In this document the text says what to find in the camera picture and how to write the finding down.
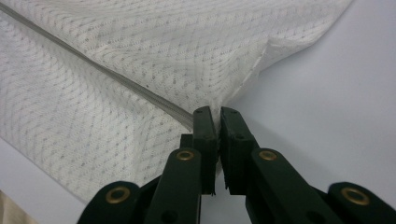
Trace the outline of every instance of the white mesh fabric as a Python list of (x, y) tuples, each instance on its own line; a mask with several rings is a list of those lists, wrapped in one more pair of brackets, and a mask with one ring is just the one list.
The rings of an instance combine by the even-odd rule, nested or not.
[(84, 201), (162, 172), (188, 130), (2, 12), (0, 29), (1, 137)]
[(2, 0), (189, 112), (314, 43), (349, 0)]
[[(0, 0), (91, 60), (214, 118), (259, 72), (320, 38), (349, 0)], [(187, 130), (1, 13), (0, 135), (89, 200), (159, 175)]]

